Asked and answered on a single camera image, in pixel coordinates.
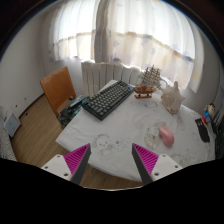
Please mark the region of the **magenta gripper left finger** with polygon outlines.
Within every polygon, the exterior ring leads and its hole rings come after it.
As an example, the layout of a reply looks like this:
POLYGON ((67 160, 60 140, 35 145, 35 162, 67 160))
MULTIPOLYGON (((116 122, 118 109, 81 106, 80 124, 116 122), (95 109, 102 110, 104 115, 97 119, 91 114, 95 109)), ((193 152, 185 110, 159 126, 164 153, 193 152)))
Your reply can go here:
POLYGON ((55 155, 42 169, 79 185, 90 155, 91 147, 86 144, 66 155, 55 155))

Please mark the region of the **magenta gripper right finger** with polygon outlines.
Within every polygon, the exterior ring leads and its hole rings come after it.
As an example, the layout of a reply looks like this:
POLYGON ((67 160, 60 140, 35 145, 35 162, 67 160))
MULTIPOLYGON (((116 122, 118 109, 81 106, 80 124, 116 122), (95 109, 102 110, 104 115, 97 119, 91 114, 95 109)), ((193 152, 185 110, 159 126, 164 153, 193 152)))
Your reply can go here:
POLYGON ((135 143, 132 144, 132 155, 144 185, 182 169, 167 154, 158 155, 135 143))

